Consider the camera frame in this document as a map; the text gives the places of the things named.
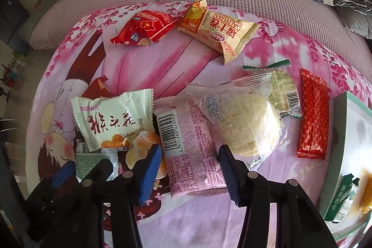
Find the barcode number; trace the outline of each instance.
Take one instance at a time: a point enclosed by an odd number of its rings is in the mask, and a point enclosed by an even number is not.
[[[182,152],[182,140],[176,116],[171,113],[158,118],[158,126],[165,152],[178,150]]]
[[[294,111],[300,107],[300,99],[298,98],[297,91],[285,92],[287,97],[289,111]]]

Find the green package in box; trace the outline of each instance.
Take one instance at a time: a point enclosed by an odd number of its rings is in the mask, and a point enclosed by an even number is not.
[[[353,177],[352,174],[348,174],[342,178],[339,189],[325,215],[325,221],[339,223],[345,218],[359,186],[359,178],[355,178],[353,181]]]

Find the cartoon girl print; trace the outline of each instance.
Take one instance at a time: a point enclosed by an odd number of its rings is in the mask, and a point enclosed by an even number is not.
[[[92,35],[71,66],[65,81],[58,86],[54,100],[44,110],[40,130],[46,137],[39,152],[40,178],[57,172],[67,161],[75,160],[76,146],[72,146],[68,140],[78,135],[71,99],[85,92],[105,59],[102,39],[96,50],[89,55],[101,35],[102,30]]]

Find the oval red logo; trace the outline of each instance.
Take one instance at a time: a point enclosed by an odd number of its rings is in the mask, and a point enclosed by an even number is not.
[[[212,32],[210,34],[210,36],[211,36],[212,39],[214,39],[216,41],[220,41],[220,42],[225,41],[225,37],[222,34],[220,34],[220,33]]]

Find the tiled floor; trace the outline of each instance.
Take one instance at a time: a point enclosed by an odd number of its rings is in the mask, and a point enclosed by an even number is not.
[[[7,141],[12,145],[10,148],[11,167],[15,175],[18,175],[19,187],[25,197],[29,195],[26,183],[26,133],[30,119],[33,98],[36,89],[45,72],[45,69],[55,50],[34,50],[27,53],[27,69],[25,80],[20,81],[18,86],[11,89],[11,96],[5,108],[3,119],[16,119],[16,121],[4,122],[6,126],[18,127],[8,131]]]

